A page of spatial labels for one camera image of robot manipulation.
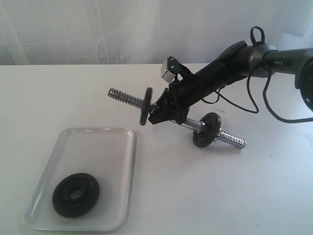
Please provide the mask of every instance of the white curtain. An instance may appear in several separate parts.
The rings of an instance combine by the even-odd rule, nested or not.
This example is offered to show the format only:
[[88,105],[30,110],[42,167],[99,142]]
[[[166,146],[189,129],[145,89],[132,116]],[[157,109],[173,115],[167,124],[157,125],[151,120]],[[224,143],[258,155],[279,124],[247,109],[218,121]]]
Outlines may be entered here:
[[261,26],[313,47],[312,0],[0,0],[0,65],[210,62]]

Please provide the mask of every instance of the white table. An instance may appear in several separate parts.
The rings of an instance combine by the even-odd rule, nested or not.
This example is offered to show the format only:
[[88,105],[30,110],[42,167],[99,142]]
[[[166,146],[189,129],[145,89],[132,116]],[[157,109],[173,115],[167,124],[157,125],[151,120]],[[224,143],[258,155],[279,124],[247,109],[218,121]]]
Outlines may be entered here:
[[[199,102],[189,113],[199,120],[217,112],[246,148],[216,142],[198,149],[190,130],[171,122],[142,127],[139,110],[107,97],[110,87],[143,97],[150,86],[155,101],[167,86],[159,71],[160,65],[0,67],[0,234],[41,233],[26,228],[22,214],[47,153],[69,127],[129,127],[138,134],[130,214],[114,234],[313,233],[313,124],[274,119],[261,97],[265,80],[254,78],[260,114],[223,100]],[[291,75],[273,76],[273,109],[286,118],[312,116],[293,83]],[[223,94],[253,108],[245,81]]]

